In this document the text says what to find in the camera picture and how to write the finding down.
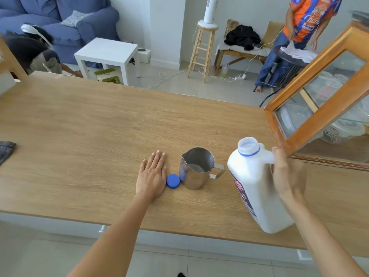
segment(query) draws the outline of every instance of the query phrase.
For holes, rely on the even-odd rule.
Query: orange jersey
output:
[[[337,14],[341,2],[342,0],[292,0],[290,6],[296,9],[293,14],[293,40],[308,41],[322,20]],[[283,31],[286,35],[289,34],[288,27]]]

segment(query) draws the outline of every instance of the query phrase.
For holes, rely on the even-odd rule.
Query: tower fan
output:
[[[206,4],[205,16],[203,20],[198,22],[199,26],[214,29],[217,28],[218,25],[214,23],[214,14],[217,9],[218,0],[208,0]]]

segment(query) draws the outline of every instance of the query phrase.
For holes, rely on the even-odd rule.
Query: milk jug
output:
[[[274,188],[269,164],[274,154],[255,138],[238,142],[228,159],[228,168],[251,216],[266,233],[276,233],[293,224]]]

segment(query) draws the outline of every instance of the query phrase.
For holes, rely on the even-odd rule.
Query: wooden display cabinet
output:
[[[291,158],[369,171],[369,26],[353,21],[266,107]]]

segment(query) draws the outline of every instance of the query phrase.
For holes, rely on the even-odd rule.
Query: pitcher handle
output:
[[[214,164],[214,168],[218,168],[220,169],[221,171],[217,174],[217,175],[214,175],[214,174],[210,174],[210,179],[218,179],[220,176],[223,175],[223,173],[225,172],[225,166],[224,165],[221,165],[221,164],[218,164],[218,163],[215,163]]]

